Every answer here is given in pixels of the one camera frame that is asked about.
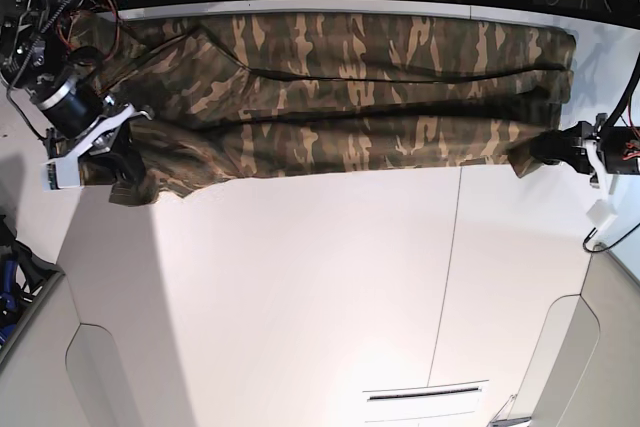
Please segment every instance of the camouflage fabric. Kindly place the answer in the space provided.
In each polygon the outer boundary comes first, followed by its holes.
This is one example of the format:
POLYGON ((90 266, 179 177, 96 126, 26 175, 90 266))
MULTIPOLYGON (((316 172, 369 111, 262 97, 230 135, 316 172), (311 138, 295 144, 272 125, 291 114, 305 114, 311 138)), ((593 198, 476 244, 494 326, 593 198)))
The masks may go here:
MULTIPOLYGON (((564 31, 462 19, 281 13, 130 22, 96 79, 154 121, 132 136, 148 176, 112 201, 245 177, 511 161, 556 128, 575 41, 564 31)), ((79 19, 108 51, 113 24, 79 19)))

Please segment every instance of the air vent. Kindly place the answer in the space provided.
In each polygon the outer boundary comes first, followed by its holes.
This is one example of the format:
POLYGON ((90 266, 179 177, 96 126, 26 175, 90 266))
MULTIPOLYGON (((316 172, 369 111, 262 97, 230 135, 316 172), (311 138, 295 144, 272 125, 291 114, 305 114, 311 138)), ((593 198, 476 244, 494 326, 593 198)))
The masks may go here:
POLYGON ((487 381, 423 389, 364 392, 365 422, 396 422, 475 412, 487 381))

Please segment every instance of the robotic arm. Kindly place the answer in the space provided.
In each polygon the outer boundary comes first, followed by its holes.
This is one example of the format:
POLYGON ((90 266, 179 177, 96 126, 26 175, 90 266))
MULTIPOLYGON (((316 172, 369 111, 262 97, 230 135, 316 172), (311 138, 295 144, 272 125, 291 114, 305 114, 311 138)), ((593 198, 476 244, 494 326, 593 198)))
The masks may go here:
POLYGON ((114 179, 132 184, 140 183, 146 174, 132 148, 128 122, 139 116, 150 118, 150 113, 118 103, 112 95, 99 96, 90 84, 93 75, 83 76, 76 65, 81 58, 100 69, 103 54, 90 47, 70 52, 56 34, 61 17, 83 2, 0 0, 0 79, 8 101, 47 150, 50 160, 42 171, 47 190, 80 187, 82 163, 106 169, 114 179), (16 104, 15 89, 25 90, 53 125, 45 136, 16 104))

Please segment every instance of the camouflage pants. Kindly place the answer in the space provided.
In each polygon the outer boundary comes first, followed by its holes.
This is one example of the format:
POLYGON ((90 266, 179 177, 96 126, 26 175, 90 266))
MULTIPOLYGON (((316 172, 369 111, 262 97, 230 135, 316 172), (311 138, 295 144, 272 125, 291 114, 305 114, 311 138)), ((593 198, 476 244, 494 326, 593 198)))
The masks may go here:
MULTIPOLYGON (((150 106, 132 136, 148 175, 111 200, 153 202, 230 179, 511 162, 556 128, 575 41, 553 28, 374 14, 131 22, 96 79, 150 106)), ((76 22, 107 51, 113 24, 76 22)))

